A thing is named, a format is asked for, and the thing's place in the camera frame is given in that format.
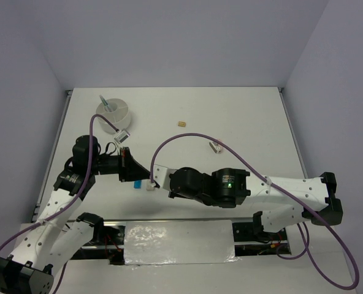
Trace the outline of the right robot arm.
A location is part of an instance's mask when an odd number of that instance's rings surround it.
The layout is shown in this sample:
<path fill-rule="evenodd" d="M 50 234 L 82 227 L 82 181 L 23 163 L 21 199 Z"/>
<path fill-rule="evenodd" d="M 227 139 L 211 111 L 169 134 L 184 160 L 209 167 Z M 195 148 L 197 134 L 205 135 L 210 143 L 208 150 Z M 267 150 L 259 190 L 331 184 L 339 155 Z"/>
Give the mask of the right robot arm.
<path fill-rule="evenodd" d="M 266 239 L 290 225 L 310 221 L 318 226 L 342 222 L 342 203 L 336 198 L 333 173 L 310 179 L 265 176 L 222 168 L 208 175 L 184 167 L 171 171 L 164 182 L 170 198 L 194 200 L 206 206 L 236 208 L 244 205 L 252 214 L 252 233 Z"/>

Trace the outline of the black blue highlighter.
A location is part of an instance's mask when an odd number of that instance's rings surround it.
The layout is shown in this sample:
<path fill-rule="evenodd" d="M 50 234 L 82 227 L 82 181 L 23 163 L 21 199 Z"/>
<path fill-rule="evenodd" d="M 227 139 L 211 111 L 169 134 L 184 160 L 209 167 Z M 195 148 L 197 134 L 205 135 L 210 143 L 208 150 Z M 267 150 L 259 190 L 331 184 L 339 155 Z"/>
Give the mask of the black blue highlighter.
<path fill-rule="evenodd" d="M 135 189 L 141 189 L 142 188 L 142 182 L 141 182 L 141 180 L 134 182 L 134 188 Z"/>

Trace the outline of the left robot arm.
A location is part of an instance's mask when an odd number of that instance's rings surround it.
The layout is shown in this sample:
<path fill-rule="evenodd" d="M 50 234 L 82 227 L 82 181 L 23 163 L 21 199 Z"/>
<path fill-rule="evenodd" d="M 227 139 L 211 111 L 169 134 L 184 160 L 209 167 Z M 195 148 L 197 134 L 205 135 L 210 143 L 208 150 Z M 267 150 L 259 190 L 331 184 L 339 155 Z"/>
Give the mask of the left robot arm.
<path fill-rule="evenodd" d="M 49 293 L 54 275 L 64 271 L 82 245 L 104 240 L 104 220 L 96 214 L 83 213 L 63 230 L 97 175 L 118 175 L 123 183 L 147 179 L 150 172 L 133 159 L 127 147 L 118 153 L 102 153 L 96 137 L 78 137 L 38 220 L 21 231 L 24 239 L 8 257 L 0 257 L 1 293 Z"/>

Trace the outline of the white round divided container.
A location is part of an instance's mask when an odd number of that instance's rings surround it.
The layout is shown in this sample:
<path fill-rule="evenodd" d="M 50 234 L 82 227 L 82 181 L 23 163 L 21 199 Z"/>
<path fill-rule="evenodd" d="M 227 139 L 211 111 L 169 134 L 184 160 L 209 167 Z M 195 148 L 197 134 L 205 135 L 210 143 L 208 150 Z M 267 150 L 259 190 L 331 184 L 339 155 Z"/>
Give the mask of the white round divided container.
<path fill-rule="evenodd" d="M 113 110 L 107 111 L 103 103 L 99 104 L 96 113 L 104 116 L 118 130 L 127 129 L 131 123 L 132 116 L 127 103 L 121 99 L 107 100 L 109 107 Z"/>

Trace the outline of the pink white stapler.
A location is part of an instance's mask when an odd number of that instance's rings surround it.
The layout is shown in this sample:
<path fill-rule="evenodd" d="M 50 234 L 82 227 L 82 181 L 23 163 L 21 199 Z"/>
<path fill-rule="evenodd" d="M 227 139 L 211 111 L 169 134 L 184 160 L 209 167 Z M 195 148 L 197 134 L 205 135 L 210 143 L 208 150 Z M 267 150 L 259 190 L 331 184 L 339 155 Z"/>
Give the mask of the pink white stapler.
<path fill-rule="evenodd" d="M 223 152 L 223 146 L 220 139 L 217 139 L 216 141 L 210 141 L 208 144 L 215 154 L 221 154 Z"/>

